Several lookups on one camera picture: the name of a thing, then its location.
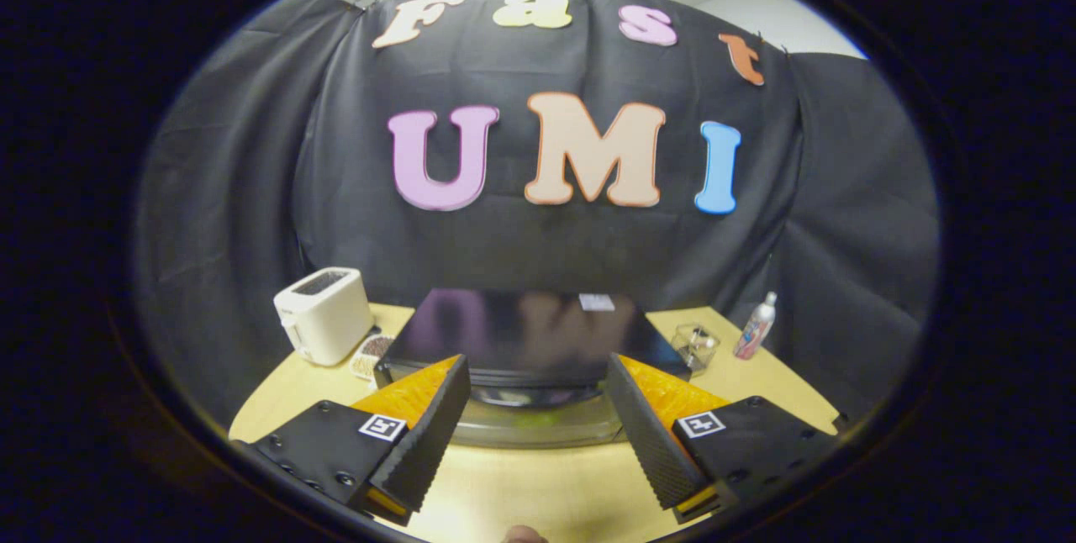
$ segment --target black fabric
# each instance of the black fabric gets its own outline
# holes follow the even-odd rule
[[[922,142],[870,63],[790,61],[804,157],[767,272],[778,317],[766,345],[855,419],[893,389],[930,314],[938,199]]]
[[[315,268],[359,268],[370,298],[417,305],[431,287],[595,290],[631,295],[643,310],[734,302],[764,263],[789,210],[799,160],[794,83],[784,54],[756,37],[668,0],[570,0],[562,29],[500,27],[504,0],[448,8],[406,44],[371,48],[396,4],[369,10],[340,45],[303,142],[293,215]],[[672,18],[671,48],[623,37],[625,4]],[[760,53],[765,86],[737,75],[718,34],[733,32]],[[537,91],[580,97],[599,132],[625,103],[665,111],[650,209],[615,206],[604,191],[587,202],[539,206],[523,190],[537,171]],[[419,210],[396,190],[386,123],[433,110],[426,167],[435,180],[457,174],[462,105],[495,105],[484,190],[450,213]],[[694,205],[706,175],[703,122],[742,133],[727,216]],[[566,178],[574,183],[572,174]],[[614,175],[607,182],[612,183]]]
[[[197,71],[146,160],[136,271],[158,356],[223,425],[291,346],[272,297],[314,268],[353,267],[374,302],[430,287],[615,291],[643,310],[711,305],[741,325],[777,290],[767,342],[851,416],[880,399],[929,312],[937,254],[930,170],[898,101],[865,61],[788,56],[667,0],[570,0],[564,29],[500,27],[504,0],[466,0],[420,37],[370,44],[405,0],[363,14],[281,0]],[[624,4],[672,19],[671,48],[618,29]],[[740,78],[718,34],[759,53]],[[662,108],[650,209],[605,196],[541,206],[534,92],[580,97],[599,132],[627,102]],[[458,171],[449,114],[495,105],[476,202],[420,210],[396,190],[388,117],[433,110],[427,169]],[[694,205],[703,122],[742,133],[736,210]],[[568,172],[567,180],[575,183]]]
[[[202,65],[151,145],[134,276],[155,353],[230,424],[291,352],[272,298],[305,274],[288,218],[318,81],[357,17],[340,0],[281,0]]]

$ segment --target aerosol can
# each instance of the aerosol can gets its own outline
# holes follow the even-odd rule
[[[754,309],[754,312],[751,313],[751,319],[747,321],[747,326],[744,326],[744,332],[736,342],[736,347],[733,348],[733,356],[741,360],[750,360],[754,356],[758,348],[762,346],[762,341],[769,333],[769,328],[773,328],[777,317],[777,310],[774,306],[776,302],[777,294],[774,291],[766,294],[766,301],[761,302]]]

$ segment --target wooden table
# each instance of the wooden table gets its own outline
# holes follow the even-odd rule
[[[372,304],[378,326],[395,335],[414,309]],[[730,402],[763,395],[822,431],[835,434],[837,410],[783,362],[761,348],[738,360],[739,330],[714,310],[647,314],[666,340],[677,326],[696,321],[721,341],[704,373],[691,383]],[[228,435],[255,442],[320,400],[340,404],[366,397],[372,383],[355,377],[348,361],[324,368],[288,356],[254,390]],[[407,528],[388,527],[433,543],[498,543],[509,526],[525,524],[551,543],[650,541],[690,526],[662,512],[627,443],[579,448],[520,451],[450,444],[422,512]]]

